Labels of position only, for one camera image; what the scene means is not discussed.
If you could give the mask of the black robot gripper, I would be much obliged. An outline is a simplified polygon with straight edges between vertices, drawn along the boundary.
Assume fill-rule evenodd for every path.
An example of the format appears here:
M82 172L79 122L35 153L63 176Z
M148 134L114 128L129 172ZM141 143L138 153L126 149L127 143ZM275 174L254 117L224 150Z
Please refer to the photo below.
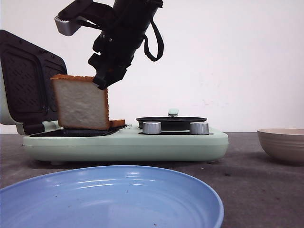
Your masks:
M93 44L95 52L88 63L96 69L93 83L101 90L123 79L136 50L144 42L144 53L153 62L163 55L163 39L153 21L162 0L117 0L114 13L117 18L105 28ZM152 26L158 50L153 56L149 50L147 28Z

